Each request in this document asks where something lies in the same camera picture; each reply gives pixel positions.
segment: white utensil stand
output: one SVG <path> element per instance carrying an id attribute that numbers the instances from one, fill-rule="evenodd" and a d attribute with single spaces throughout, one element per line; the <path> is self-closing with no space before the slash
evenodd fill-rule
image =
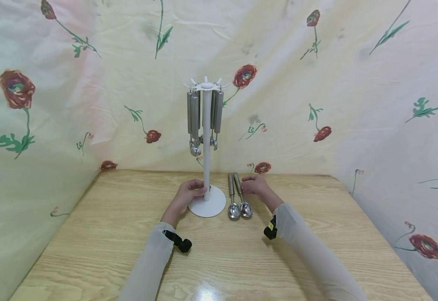
<path id="1" fill-rule="evenodd" d="M 193 83 L 195 86 L 192 88 L 197 91 L 202 91 L 202 117 L 203 117 L 203 163 L 204 163 L 204 187 L 209 187 L 210 180 L 210 163 L 211 163 L 211 99 L 212 91 L 221 90 L 221 86 L 218 83 L 207 82 L 207 77 L 204 78 L 204 83 Z M 189 210 L 197 216 L 200 217 L 213 217 L 218 215 L 224 210 L 226 206 L 226 196 L 216 186 L 211 186 L 204 196 L 194 197 L 192 202 L 189 204 Z"/>

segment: round white base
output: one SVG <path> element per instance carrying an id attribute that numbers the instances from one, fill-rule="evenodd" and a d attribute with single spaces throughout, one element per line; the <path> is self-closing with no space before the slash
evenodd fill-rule
<path id="1" fill-rule="evenodd" d="M 188 208 L 192 213 L 200 217 L 213 217 L 218 215 L 226 207 L 226 196 L 216 186 L 211 185 L 209 201 L 205 202 L 203 196 L 194 197 Z"/>

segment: spoon handle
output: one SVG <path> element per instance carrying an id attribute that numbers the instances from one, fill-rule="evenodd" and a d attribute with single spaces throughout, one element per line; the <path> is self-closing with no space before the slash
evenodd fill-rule
<path id="1" fill-rule="evenodd" d="M 241 188 L 241 181 L 239 181 L 239 175 L 237 172 L 233 173 L 234 176 L 234 182 L 236 184 L 237 194 L 241 198 L 241 202 L 244 202 L 244 197 L 242 197 L 242 188 Z"/>
<path id="2" fill-rule="evenodd" d="M 227 183 L 229 185 L 229 196 L 234 197 L 234 183 L 232 182 L 232 174 L 227 175 Z"/>

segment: wrist strap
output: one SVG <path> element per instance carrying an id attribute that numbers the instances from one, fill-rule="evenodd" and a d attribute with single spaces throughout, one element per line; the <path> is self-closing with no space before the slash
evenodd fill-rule
<path id="1" fill-rule="evenodd" d="M 179 251 L 181 251 L 182 253 L 187 253 L 191 247 L 192 247 L 192 243 L 190 240 L 186 239 L 186 240 L 182 240 L 182 238 L 175 234 L 174 232 L 168 231 L 168 230 L 164 230 L 162 231 L 162 233 L 171 241 L 174 242 L 174 246 L 176 246 Z"/>
<path id="2" fill-rule="evenodd" d="M 273 240 L 274 238 L 276 238 L 277 233 L 278 229 L 276 228 L 276 215 L 274 215 L 269 222 L 269 225 L 264 228 L 264 235 L 266 235 L 269 240 Z"/>

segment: left hand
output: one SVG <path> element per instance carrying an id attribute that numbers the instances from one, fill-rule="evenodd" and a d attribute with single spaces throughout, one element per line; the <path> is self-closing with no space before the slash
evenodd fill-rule
<path id="1" fill-rule="evenodd" d="M 207 188 L 204 187 L 203 181 L 194 179 L 182 183 L 177 190 L 176 196 L 164 212 L 161 222 L 166 222 L 175 228 L 180 216 L 186 212 L 187 206 L 193 197 L 203 196 L 206 191 Z"/>

